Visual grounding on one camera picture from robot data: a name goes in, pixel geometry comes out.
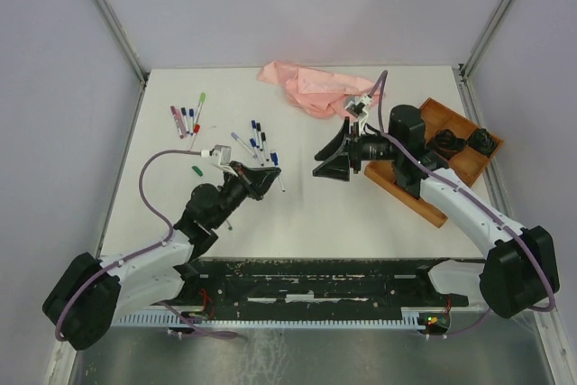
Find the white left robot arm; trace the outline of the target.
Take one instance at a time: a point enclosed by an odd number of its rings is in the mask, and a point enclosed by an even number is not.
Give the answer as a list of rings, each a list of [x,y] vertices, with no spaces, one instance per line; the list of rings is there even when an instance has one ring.
[[[42,304],[56,339],[82,351],[117,319],[173,298],[194,301],[199,282],[187,274],[192,261],[213,246],[216,229],[243,201],[263,199],[280,173],[278,167],[252,169],[233,161],[222,185],[193,188],[180,219],[157,242],[103,258],[77,255]]]

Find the green pen cap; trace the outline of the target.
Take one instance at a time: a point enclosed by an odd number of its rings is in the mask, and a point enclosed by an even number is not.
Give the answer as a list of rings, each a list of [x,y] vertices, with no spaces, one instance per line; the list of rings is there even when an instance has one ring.
[[[198,166],[192,166],[191,168],[199,177],[203,177],[203,171]]]

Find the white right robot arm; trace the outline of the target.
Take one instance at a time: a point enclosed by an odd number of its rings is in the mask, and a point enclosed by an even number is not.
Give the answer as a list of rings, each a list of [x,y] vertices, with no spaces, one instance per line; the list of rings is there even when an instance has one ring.
[[[365,161],[389,161],[398,186],[438,209],[468,236],[482,263],[445,260],[415,280],[417,300],[433,305],[446,295],[477,298],[503,318],[525,309],[550,311],[559,277],[552,236],[538,225],[527,228],[486,204],[426,148],[420,110],[397,105],[386,132],[366,134],[345,119],[339,133],[315,159],[318,178],[347,181]]]

